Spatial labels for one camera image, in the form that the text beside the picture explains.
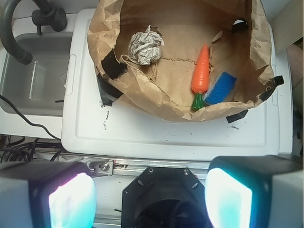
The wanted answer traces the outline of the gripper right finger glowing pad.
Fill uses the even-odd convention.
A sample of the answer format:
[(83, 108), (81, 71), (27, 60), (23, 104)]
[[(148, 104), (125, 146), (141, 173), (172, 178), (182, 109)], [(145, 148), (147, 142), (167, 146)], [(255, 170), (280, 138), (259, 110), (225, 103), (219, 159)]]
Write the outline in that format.
[(205, 202), (215, 228), (302, 228), (303, 158), (218, 156), (209, 165)]

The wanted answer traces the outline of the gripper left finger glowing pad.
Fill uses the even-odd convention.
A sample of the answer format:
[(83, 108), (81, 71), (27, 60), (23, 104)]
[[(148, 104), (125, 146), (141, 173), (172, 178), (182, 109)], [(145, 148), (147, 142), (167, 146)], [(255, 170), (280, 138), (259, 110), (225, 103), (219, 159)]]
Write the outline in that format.
[(96, 186), (82, 162), (0, 165), (2, 228), (91, 228)]

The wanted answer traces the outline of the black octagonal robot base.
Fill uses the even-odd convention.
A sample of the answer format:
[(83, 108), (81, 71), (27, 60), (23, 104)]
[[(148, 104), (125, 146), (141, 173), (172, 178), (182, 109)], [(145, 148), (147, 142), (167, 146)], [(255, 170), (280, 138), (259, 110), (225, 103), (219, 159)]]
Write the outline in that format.
[(123, 228), (211, 228), (205, 187), (185, 168), (148, 167), (122, 192)]

